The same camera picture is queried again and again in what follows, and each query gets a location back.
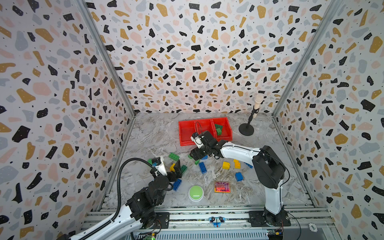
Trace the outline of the dark green long brick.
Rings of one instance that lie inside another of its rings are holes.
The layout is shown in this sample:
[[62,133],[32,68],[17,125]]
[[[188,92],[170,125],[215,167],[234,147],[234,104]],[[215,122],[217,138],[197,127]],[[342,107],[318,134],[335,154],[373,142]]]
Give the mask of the dark green long brick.
[[215,129],[216,129],[217,136],[221,136],[223,133],[223,126],[215,124]]

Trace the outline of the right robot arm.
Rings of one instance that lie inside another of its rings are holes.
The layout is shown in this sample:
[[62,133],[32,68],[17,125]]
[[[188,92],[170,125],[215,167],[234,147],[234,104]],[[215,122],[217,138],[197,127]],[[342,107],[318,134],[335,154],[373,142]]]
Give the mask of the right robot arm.
[[217,141],[209,131],[193,133],[191,140],[196,145],[190,152],[194,160],[210,156],[253,165],[259,182],[265,187],[266,203],[262,224],[277,227],[284,223],[287,212],[282,201],[282,186],[287,168],[271,147],[249,148],[225,140]]

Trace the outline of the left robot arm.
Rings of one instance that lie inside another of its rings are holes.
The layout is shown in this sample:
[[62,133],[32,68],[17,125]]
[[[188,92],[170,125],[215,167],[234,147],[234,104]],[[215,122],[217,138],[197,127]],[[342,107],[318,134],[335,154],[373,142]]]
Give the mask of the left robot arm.
[[[173,183],[183,176],[180,161],[176,161],[174,170],[168,172],[163,163],[164,158],[153,158],[149,163],[140,158],[124,161],[117,174],[117,209],[103,221],[77,235],[67,234],[59,240],[118,240],[141,228],[150,228],[157,217],[155,207],[163,204],[166,193],[174,187]],[[122,201],[121,176],[124,167],[131,162],[141,162],[151,168],[154,180],[148,186],[133,194],[125,203]]]

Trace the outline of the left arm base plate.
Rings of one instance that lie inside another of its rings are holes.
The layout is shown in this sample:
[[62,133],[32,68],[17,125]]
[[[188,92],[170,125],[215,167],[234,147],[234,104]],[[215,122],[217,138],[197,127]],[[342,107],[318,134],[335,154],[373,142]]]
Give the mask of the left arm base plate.
[[144,229],[168,229],[170,223],[170,213],[150,213],[146,219],[143,220]]

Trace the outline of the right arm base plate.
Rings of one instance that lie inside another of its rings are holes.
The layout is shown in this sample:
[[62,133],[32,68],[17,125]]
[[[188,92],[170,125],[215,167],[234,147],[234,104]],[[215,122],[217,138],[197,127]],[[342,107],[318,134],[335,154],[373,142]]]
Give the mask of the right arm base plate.
[[263,211],[250,211],[248,222],[252,227],[290,227],[291,221],[288,212],[282,209],[274,215],[264,209]]

